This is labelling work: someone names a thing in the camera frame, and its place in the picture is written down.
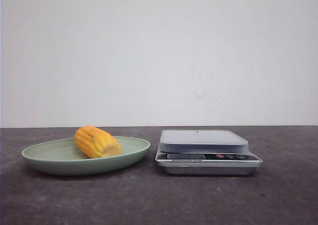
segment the dark gray table surface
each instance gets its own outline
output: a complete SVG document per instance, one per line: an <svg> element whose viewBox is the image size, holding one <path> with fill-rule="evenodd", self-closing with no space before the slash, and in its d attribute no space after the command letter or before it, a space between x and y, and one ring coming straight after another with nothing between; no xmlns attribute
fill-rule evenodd
<svg viewBox="0 0 318 225"><path fill-rule="evenodd" d="M163 129L227 129L263 159L253 176L171 176L155 163ZM1 129L2 225L317 225L318 127L109 127L151 143L138 163L110 173L54 176L21 151L77 128Z"/></svg>

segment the scale control panel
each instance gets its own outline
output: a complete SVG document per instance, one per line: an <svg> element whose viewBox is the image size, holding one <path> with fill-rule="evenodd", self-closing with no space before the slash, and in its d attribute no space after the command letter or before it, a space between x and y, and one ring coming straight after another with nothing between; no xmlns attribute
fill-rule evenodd
<svg viewBox="0 0 318 225"><path fill-rule="evenodd" d="M157 160L167 162L260 162L260 160L253 155L228 153L165 153L158 155Z"/></svg>

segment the kitchen scale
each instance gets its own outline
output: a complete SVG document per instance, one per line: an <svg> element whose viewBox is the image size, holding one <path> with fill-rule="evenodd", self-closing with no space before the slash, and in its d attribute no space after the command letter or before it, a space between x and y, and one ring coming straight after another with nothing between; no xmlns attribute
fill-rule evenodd
<svg viewBox="0 0 318 225"><path fill-rule="evenodd" d="M156 162L166 174L250 175L262 160L228 130L163 130Z"/></svg>

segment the plate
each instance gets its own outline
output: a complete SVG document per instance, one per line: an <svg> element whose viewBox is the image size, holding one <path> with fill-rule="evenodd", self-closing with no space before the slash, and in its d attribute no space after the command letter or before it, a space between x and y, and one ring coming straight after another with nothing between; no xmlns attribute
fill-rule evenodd
<svg viewBox="0 0 318 225"><path fill-rule="evenodd" d="M32 168L56 175L88 175L110 172L130 166L148 152L150 143L133 137L114 136L121 144L121 155L88 158L75 145L74 138L44 142L22 151L22 156Z"/></svg>

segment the white wall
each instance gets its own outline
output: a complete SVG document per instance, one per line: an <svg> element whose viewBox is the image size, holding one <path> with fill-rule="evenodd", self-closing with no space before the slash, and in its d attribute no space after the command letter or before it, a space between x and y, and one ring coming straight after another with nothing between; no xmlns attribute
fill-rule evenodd
<svg viewBox="0 0 318 225"><path fill-rule="evenodd" d="M1 126L318 125L317 0L1 0Z"/></svg>

